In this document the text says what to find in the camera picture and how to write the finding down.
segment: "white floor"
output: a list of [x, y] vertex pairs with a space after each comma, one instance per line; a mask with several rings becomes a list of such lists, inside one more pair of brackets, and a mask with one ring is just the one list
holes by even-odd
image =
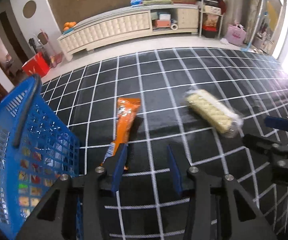
[[181, 47], [211, 47], [223, 49], [240, 49], [240, 47], [233, 44], [225, 45], [219, 40], [208, 39], [197, 36], [160, 36], [140, 38], [126, 42], [119, 42], [117, 44], [108, 45], [93, 52], [82, 52], [79, 55], [74, 55], [73, 59], [68, 62], [63, 60], [56, 68], [51, 69], [46, 76], [42, 78], [42, 82], [47, 82], [55, 77], [65, 74], [74, 69], [99, 62], [101, 60], [141, 52], [153, 49], [169, 49]]

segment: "blue plastic basket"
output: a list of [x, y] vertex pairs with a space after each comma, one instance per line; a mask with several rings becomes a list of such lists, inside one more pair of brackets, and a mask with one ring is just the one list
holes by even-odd
[[79, 140], [40, 89], [33, 75], [0, 103], [0, 228], [9, 239], [60, 174], [79, 174]]

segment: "red box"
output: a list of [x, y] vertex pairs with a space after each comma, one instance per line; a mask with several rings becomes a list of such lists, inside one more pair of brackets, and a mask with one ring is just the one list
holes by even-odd
[[40, 75], [40, 77], [43, 77], [48, 73], [50, 67], [44, 60], [42, 53], [39, 52], [30, 60], [25, 62], [24, 65], [22, 66], [22, 69], [29, 76], [34, 73], [37, 73]]
[[169, 28], [171, 27], [171, 21], [165, 21], [165, 20], [154, 20], [153, 26], [156, 28]]

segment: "paper roll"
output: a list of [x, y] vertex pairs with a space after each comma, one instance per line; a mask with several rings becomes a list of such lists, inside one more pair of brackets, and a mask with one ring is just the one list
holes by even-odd
[[176, 24], [176, 23], [173, 23], [172, 25], [171, 25], [171, 29], [172, 30], [177, 30], [179, 28], [179, 26]]

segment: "pink bag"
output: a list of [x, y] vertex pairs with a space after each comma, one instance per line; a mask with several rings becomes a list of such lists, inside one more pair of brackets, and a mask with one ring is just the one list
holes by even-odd
[[231, 25], [227, 29], [226, 35], [224, 38], [227, 39], [229, 43], [232, 43], [237, 46], [241, 46], [246, 37], [246, 31], [241, 24]]

